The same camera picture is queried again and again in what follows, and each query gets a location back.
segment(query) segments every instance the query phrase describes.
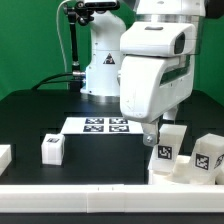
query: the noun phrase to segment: black table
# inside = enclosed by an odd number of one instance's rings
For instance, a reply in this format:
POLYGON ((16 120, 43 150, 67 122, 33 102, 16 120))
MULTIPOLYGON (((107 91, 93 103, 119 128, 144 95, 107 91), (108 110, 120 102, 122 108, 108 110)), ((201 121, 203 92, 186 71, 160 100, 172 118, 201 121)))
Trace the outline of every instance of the black table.
MULTIPOLYGON (((181 154, 189 155, 197 138, 207 133, 224 136, 224 107, 206 94, 193 91, 191 97, 181 103, 176 124, 187 125, 188 129, 181 154)), ((0 178, 1 184, 74 184, 64 178, 65 170, 50 169, 41 164, 40 145, 46 133, 59 133, 68 116, 114 117, 121 116, 119 104, 102 105, 80 99, 80 95, 69 91, 17 91, 0 102, 0 144, 11 144, 13 161, 0 178), (32 150, 32 157, 24 156, 32 150), (42 177, 57 174, 49 182, 42 177)), ((141 145, 142 136, 137 136, 141 145)), ((145 164, 150 148, 143 147, 145 164)), ((1 214, 2 223, 223 223, 223 214, 190 213, 110 213, 110 214, 1 214)))

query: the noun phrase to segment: cable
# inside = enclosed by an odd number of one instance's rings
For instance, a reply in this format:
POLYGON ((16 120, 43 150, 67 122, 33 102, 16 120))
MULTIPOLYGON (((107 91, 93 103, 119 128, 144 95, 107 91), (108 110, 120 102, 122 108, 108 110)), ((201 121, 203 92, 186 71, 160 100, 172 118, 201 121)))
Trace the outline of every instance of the cable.
POLYGON ((71 83, 71 82, 78 82, 78 81, 76 81, 76 80, 74 80, 74 79, 71 79, 71 80, 64 80, 64 81, 42 82, 41 84, 35 86, 35 90, 37 90, 37 89, 38 89, 40 86, 42 86, 42 85, 46 85, 46 84, 55 84, 55 83, 63 83, 63 82, 71 83))
POLYGON ((31 88, 31 90, 37 90, 42 84, 47 83, 49 80, 56 79, 56 78, 61 78, 61 77, 68 77, 68 76, 73 76, 73 75, 72 75, 72 73, 63 73, 63 74, 57 74, 57 75, 50 76, 50 77, 48 77, 46 79, 43 79, 42 81, 40 81, 35 86, 33 86, 31 88))
POLYGON ((64 69, 65 69, 65 72, 68 72, 68 65, 67 65, 67 59, 66 59, 66 55, 65 55, 65 49, 64 49, 64 45, 63 45, 63 41, 62 41, 62 37, 61 37, 61 32, 60 32, 59 15, 60 15, 61 7, 66 2, 72 2, 72 1, 76 1, 76 0, 65 0, 65 1, 61 2, 61 4, 58 6, 57 15, 56 15, 57 33, 58 33, 58 38, 59 38, 59 42, 60 42, 60 46, 61 46, 61 52, 62 52, 62 57, 63 57, 63 61, 64 61, 64 69))

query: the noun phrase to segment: black cable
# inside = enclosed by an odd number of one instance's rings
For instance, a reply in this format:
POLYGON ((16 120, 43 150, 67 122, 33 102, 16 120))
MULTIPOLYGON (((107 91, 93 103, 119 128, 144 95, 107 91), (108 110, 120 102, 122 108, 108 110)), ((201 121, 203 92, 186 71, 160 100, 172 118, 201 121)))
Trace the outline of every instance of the black cable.
POLYGON ((70 83, 70 82, 78 82, 78 81, 76 81, 76 80, 64 80, 64 81, 43 82, 43 83, 41 83, 40 86, 46 85, 46 84, 63 83, 63 82, 70 83))
POLYGON ((61 74, 57 74, 57 75, 53 75, 50 76, 46 79, 43 79, 42 81, 40 81, 38 84, 36 84, 35 86, 33 86, 31 88, 31 90, 37 90, 43 83, 45 84, 47 81, 52 80, 52 79, 56 79, 56 78, 61 78, 61 77, 68 77, 68 76, 73 76, 72 73, 61 73, 61 74))

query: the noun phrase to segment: printed marker sheet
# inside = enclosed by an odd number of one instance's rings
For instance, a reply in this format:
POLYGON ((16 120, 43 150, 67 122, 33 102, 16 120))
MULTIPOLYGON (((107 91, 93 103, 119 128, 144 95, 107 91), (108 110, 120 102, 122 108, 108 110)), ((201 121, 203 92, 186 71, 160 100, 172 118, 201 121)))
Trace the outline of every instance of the printed marker sheet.
POLYGON ((143 134, 140 123, 122 117, 68 117, 61 134, 143 134))

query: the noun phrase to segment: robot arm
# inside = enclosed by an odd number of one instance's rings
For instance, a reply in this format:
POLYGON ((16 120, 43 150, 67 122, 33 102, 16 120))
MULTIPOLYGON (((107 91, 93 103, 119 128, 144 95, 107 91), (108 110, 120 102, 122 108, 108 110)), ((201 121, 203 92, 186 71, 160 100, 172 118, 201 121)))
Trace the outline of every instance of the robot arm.
POLYGON ((158 118, 186 99, 193 88, 205 16, 204 0, 140 0, 137 21, 121 37, 120 108, 142 123, 144 143, 154 146, 158 118))

